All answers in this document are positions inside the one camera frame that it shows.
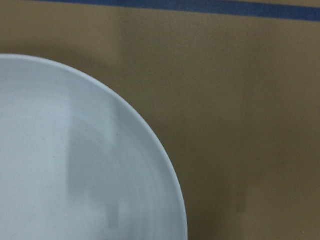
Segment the blue plate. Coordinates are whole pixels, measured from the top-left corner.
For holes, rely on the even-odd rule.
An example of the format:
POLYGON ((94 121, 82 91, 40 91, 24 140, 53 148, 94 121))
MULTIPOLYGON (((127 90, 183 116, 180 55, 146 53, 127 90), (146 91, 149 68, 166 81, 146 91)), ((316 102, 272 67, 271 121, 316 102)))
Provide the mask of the blue plate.
POLYGON ((3 240, 186 240, 172 162, 123 98, 67 65, 0 56, 3 240))

